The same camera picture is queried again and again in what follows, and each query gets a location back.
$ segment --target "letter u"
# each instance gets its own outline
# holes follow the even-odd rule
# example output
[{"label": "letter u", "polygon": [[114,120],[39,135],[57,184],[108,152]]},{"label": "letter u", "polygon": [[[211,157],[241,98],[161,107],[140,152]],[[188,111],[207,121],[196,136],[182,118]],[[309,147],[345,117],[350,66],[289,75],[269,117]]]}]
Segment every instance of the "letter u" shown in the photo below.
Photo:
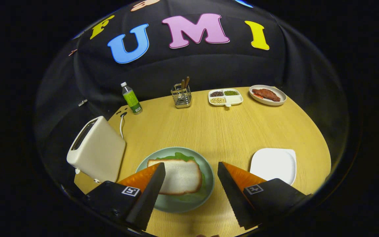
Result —
[{"label": "letter u", "polygon": [[149,24],[142,24],[138,27],[130,30],[130,33],[134,33],[137,39],[137,48],[132,52],[125,51],[123,38],[125,34],[119,35],[110,40],[108,46],[111,48],[112,56],[117,63],[129,63],[132,62],[147,52],[149,49],[149,38],[147,37],[146,28]]}]

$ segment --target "toast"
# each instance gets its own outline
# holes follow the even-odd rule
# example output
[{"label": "toast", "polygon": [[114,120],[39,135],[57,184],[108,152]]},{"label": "toast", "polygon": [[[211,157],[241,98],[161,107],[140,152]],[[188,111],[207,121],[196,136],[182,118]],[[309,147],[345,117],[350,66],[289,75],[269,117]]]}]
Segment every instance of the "toast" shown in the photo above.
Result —
[{"label": "toast", "polygon": [[201,170],[194,160],[184,161],[181,159],[149,160],[147,167],[159,162],[164,163],[166,175],[161,195],[184,195],[198,192],[202,184]]}]

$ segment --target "wooden table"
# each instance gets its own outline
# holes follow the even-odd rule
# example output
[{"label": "wooden table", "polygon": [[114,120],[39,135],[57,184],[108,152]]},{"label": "wooden table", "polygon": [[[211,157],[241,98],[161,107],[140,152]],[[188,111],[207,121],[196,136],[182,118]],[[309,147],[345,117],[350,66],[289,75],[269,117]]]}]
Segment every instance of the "wooden table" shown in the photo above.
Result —
[{"label": "wooden table", "polygon": [[[189,108],[175,108],[172,96],[141,102],[143,112],[133,115],[128,106],[122,132],[126,149],[119,179],[135,173],[140,162],[165,147],[187,147],[203,155],[213,167],[215,187],[209,200],[187,213],[164,213],[154,209],[146,232],[156,236],[195,237],[197,234],[236,236],[240,228],[217,177],[218,162],[249,170],[253,154],[262,148],[288,148],[296,152],[297,172],[293,187],[308,195],[323,184],[330,172],[330,153],[324,137],[308,115],[290,98],[273,107],[255,101],[249,87],[237,89],[244,99],[230,108],[212,106],[209,91],[192,93]],[[119,133],[120,114],[109,124]],[[98,184],[82,172],[76,185],[88,193]]]}]

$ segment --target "white toaster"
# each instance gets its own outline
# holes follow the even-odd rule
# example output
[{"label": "white toaster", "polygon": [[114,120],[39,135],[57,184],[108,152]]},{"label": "white toaster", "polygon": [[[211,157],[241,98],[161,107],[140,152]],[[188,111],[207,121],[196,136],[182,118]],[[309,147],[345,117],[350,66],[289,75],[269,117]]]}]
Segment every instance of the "white toaster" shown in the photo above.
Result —
[{"label": "white toaster", "polygon": [[81,129],[66,161],[77,174],[82,171],[96,183],[116,182],[124,151],[125,140],[100,116]]}]

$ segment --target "white sectioned tray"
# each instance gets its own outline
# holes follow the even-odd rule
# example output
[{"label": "white sectioned tray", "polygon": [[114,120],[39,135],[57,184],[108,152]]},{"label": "white sectioned tray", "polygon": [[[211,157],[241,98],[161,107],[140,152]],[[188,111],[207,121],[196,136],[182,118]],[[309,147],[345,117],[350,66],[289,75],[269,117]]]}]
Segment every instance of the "white sectioned tray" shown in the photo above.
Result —
[{"label": "white sectioned tray", "polygon": [[[224,95],[224,92],[226,92],[226,91],[233,91],[233,92],[238,93],[238,95]],[[213,97],[211,97],[210,95],[213,92],[222,92],[223,96],[213,96]],[[212,104],[212,105],[215,105],[215,106],[223,106],[223,105],[225,105],[226,107],[230,107],[232,105],[239,105],[243,101],[241,93],[239,93],[238,90],[231,89],[231,88],[211,90],[211,91],[209,91],[209,95],[208,96],[209,96],[209,103]],[[212,103],[210,100],[213,99],[213,98],[222,98],[222,99],[225,100],[225,103],[220,103],[220,104]]]},{"label": "white sectioned tray", "polygon": [[292,185],[296,178],[296,153],[291,149],[260,149],[252,157],[249,172],[267,181],[279,178]]}]

